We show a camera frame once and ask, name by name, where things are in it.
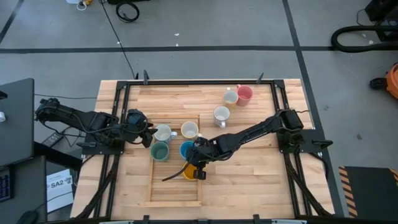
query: white mug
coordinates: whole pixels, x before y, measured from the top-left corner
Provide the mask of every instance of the white mug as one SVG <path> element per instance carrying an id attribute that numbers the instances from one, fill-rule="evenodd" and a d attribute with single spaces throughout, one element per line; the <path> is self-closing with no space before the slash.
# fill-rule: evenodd
<path id="1" fill-rule="evenodd" d="M 227 90 L 224 93 L 224 103 L 227 106 L 236 104 L 239 99 L 238 93 L 234 90 Z"/>
<path id="2" fill-rule="evenodd" d="M 229 118 L 230 112 L 229 109 L 225 106 L 217 106 L 213 112 L 215 123 L 220 128 L 225 128 L 226 121 Z"/>
<path id="3" fill-rule="evenodd" d="M 195 122 L 187 121 L 181 126 L 181 134 L 186 139 L 196 139 L 196 137 L 201 137 L 199 133 L 199 127 Z"/>
<path id="4" fill-rule="evenodd" d="M 157 132 L 154 134 L 156 140 L 168 144 L 172 139 L 177 137 L 177 133 L 172 131 L 172 129 L 167 124 L 160 124 L 156 127 Z"/>

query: concrete floor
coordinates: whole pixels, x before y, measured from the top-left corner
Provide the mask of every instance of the concrete floor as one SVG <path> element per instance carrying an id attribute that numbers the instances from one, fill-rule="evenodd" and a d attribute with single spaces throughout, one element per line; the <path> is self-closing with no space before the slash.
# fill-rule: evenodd
<path id="1" fill-rule="evenodd" d="M 368 2 L 288 0 L 300 45 L 329 46 L 331 34 L 356 25 L 356 12 Z M 0 29 L 17 3 L 0 1 Z M 282 0 L 151 0 L 137 5 L 141 16 L 132 24 L 119 21 L 115 7 L 105 5 L 125 47 L 294 45 Z M 365 14 L 359 18 L 370 24 Z M 378 42 L 371 32 L 341 36 L 341 40 L 347 45 Z M 82 97 L 96 96 L 101 80 L 132 79 L 122 53 L 107 50 L 119 45 L 98 1 L 81 12 L 64 0 L 24 0 L 0 39 L 0 51 L 90 47 L 105 49 L 102 53 L 0 54 L 0 84 L 32 77 L 36 93 Z M 136 73 L 145 69 L 151 79 L 257 78 L 262 72 L 264 78 L 302 78 L 294 50 L 128 52 L 127 57 Z M 398 53 L 305 51 L 303 57 L 325 136 L 335 142 L 329 147 L 335 174 L 342 165 L 398 169 L 398 120 L 394 119 L 398 101 L 368 87 L 370 79 L 382 77 L 397 62 Z M 83 111 L 95 107 L 95 100 L 61 102 Z M 51 134 L 35 123 L 36 141 Z M 57 149 L 78 150 L 64 141 Z M 49 220 L 65 219 L 69 212 L 70 207 L 64 208 L 50 214 Z"/>

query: orange object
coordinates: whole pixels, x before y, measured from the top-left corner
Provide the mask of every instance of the orange object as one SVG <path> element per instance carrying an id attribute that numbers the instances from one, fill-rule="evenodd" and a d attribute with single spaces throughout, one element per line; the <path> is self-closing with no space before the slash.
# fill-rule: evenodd
<path id="1" fill-rule="evenodd" d="M 89 4 L 91 4 L 93 0 L 85 0 L 86 6 L 88 6 Z"/>
<path id="2" fill-rule="evenodd" d="M 197 169 L 197 168 L 196 168 L 194 165 L 189 164 L 188 167 L 184 170 L 184 173 L 182 173 L 183 176 L 184 176 L 184 178 L 187 179 L 187 180 L 196 180 L 196 179 L 193 177 L 193 172 L 194 172 L 196 169 Z"/>
<path id="3" fill-rule="evenodd" d="M 398 64 L 395 64 L 386 75 L 387 91 L 398 98 Z"/>

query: wooden table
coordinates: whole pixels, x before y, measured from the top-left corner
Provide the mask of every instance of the wooden table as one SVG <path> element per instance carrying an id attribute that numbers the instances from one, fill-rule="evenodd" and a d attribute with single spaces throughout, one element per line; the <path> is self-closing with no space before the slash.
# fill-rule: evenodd
<path id="1" fill-rule="evenodd" d="M 284 81 L 290 107 L 297 111 L 307 110 L 300 80 Z M 116 82 L 101 82 L 95 111 L 111 113 Z M 191 116 L 198 116 L 200 132 L 205 138 L 236 133 L 275 113 L 270 86 L 252 85 L 254 98 L 250 104 L 244 108 L 231 108 L 227 127 L 218 128 L 214 125 L 213 110 L 222 104 L 227 87 L 235 89 L 234 85 L 134 86 L 127 108 L 137 108 L 155 124 L 168 123 L 174 129 Z M 305 128 L 313 127 L 309 113 L 299 116 Z M 308 188 L 324 208 L 333 213 L 322 162 L 308 154 L 302 154 L 301 158 Z M 102 161 L 103 156 L 97 155 L 82 167 L 71 217 L 78 215 L 97 191 Z M 151 172 L 149 149 L 127 144 L 119 163 L 112 220 L 142 220 L 143 215 L 150 215 L 151 220 L 252 219 L 253 214 L 259 214 L 260 218 L 294 217 L 285 163 L 275 134 L 243 145 L 231 159 L 208 164 L 206 171 L 207 179 L 201 182 L 200 207 L 145 207 Z M 173 188 L 177 192 L 183 190 L 175 185 Z M 304 214 L 302 195 L 297 186 L 296 191 L 301 214 Z M 105 214 L 108 192 L 104 195 L 101 215 Z"/>

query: paper sign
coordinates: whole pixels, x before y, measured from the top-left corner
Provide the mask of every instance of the paper sign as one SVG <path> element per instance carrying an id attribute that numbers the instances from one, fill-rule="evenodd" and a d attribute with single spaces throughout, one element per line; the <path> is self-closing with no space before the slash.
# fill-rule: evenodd
<path id="1" fill-rule="evenodd" d="M 72 183 L 68 169 L 47 176 L 47 213 L 73 203 Z"/>

